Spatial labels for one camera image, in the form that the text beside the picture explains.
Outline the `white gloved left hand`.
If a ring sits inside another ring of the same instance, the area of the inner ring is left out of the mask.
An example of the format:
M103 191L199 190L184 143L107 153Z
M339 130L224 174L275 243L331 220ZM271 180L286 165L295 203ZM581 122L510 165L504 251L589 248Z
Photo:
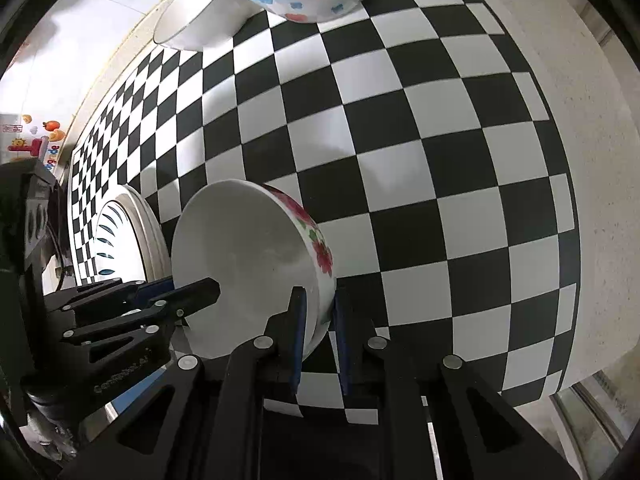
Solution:
M29 410L26 417L27 424L21 426L21 432L34 451L61 466L76 458L76 448L65 434L60 433L58 426L49 422L37 410Z

